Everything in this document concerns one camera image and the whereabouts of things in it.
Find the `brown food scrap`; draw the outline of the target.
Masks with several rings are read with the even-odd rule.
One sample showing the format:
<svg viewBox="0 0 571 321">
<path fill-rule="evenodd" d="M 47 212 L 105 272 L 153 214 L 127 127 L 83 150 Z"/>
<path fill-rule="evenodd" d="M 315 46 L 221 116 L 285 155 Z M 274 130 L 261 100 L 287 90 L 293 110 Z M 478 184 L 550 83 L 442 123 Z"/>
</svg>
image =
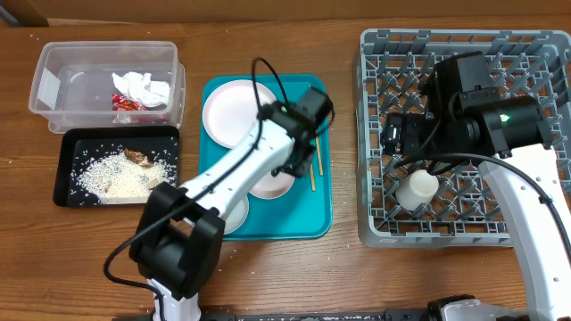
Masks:
<svg viewBox="0 0 571 321">
<path fill-rule="evenodd" d="M 131 149 L 124 149 L 123 154 L 128 161 L 133 162 L 137 166 L 149 169 L 153 166 L 153 163 L 148 159 L 148 157 L 139 151 L 131 150 Z"/>
</svg>

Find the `white tissue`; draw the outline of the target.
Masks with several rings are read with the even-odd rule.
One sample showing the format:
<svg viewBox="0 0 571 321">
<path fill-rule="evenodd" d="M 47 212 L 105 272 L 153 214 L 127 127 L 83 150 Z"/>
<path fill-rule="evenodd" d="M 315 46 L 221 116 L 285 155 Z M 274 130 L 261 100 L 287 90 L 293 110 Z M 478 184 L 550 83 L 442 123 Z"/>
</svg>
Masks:
<svg viewBox="0 0 571 321">
<path fill-rule="evenodd" d="M 168 105 L 170 101 L 170 84 L 165 81 L 152 80 L 151 73 L 127 72 L 123 76 L 112 74 L 115 88 L 129 100 L 144 107 Z"/>
</svg>

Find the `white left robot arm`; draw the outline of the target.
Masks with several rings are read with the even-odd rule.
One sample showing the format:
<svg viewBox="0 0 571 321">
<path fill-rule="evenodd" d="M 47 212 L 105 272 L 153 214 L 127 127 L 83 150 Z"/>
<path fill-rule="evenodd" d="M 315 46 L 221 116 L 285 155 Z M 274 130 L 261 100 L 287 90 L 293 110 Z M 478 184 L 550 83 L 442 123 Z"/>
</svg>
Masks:
<svg viewBox="0 0 571 321">
<path fill-rule="evenodd" d="M 217 163 L 179 187 L 155 187 L 128 253 L 154 292 L 154 320 L 200 319 L 198 293 L 218 265 L 230 212 L 270 172 L 306 175 L 310 142 L 333 111 L 315 87 L 298 103 L 265 104 L 252 132 Z"/>
</svg>

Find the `large white plate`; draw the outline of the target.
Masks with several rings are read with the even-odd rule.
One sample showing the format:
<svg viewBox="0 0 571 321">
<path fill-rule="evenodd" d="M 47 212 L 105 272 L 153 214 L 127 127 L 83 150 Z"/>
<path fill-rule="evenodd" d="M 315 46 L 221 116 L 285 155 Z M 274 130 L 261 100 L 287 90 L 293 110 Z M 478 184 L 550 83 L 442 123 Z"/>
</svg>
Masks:
<svg viewBox="0 0 571 321">
<path fill-rule="evenodd" d="M 203 127 L 217 144 L 233 149 L 257 120 L 258 104 L 251 80 L 229 81 L 208 95 L 203 105 Z"/>
</svg>

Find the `pile of white rice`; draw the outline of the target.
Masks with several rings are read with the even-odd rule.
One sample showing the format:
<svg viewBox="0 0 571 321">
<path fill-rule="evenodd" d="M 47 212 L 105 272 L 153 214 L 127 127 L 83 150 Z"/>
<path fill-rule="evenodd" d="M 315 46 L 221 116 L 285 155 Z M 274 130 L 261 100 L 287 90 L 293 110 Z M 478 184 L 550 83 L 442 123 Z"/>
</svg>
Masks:
<svg viewBox="0 0 571 321">
<path fill-rule="evenodd" d="M 145 153 L 153 166 L 144 169 L 127 160 L 124 149 L 137 151 L 121 144 L 102 144 L 93 151 L 79 151 L 70 172 L 69 206 L 145 203 L 157 185 L 178 183 L 178 157 L 171 152 Z"/>
</svg>

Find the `grey bowl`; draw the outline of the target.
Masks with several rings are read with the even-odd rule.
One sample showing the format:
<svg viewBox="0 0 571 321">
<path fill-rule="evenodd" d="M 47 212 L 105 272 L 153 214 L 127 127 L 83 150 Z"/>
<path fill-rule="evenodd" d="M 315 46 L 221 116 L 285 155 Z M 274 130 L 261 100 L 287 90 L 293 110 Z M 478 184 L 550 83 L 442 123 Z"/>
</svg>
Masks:
<svg viewBox="0 0 571 321">
<path fill-rule="evenodd" d="M 248 196 L 244 196 L 237 205 L 222 216 L 225 222 L 224 234 L 235 232 L 245 221 L 249 213 Z"/>
</svg>

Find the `white cup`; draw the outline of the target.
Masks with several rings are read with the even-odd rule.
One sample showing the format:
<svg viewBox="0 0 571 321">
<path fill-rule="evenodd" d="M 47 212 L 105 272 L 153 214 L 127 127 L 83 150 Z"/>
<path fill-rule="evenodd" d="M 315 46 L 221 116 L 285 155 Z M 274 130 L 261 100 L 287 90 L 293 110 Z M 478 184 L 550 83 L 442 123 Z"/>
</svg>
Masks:
<svg viewBox="0 0 571 321">
<path fill-rule="evenodd" d="M 425 169 L 418 169 L 399 183 L 395 198 L 405 210 L 415 210 L 432 201 L 438 188 L 437 176 L 430 175 Z"/>
</svg>

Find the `red snack wrapper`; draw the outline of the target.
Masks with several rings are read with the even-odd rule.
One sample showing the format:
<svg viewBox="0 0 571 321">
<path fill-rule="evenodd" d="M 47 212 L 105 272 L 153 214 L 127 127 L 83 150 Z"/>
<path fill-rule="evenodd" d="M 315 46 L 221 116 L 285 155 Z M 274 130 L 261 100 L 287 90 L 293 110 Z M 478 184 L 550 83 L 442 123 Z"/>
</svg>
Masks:
<svg viewBox="0 0 571 321">
<path fill-rule="evenodd" d="M 112 96 L 112 109 L 114 111 L 146 111 L 142 104 L 128 99 L 125 95 Z"/>
</svg>

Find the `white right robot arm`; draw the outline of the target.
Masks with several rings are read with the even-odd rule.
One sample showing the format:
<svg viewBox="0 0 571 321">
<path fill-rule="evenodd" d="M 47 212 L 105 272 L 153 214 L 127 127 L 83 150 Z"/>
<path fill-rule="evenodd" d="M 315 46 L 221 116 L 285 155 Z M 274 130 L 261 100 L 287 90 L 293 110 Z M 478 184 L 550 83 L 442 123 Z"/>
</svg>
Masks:
<svg viewBox="0 0 571 321">
<path fill-rule="evenodd" d="M 401 165 L 470 162 L 491 189 L 508 227 L 525 280 L 527 320 L 570 318 L 570 210 L 557 153 L 538 101 L 504 99 L 483 53 L 438 62 L 421 84 L 429 119 L 387 115 L 380 144 Z"/>
</svg>

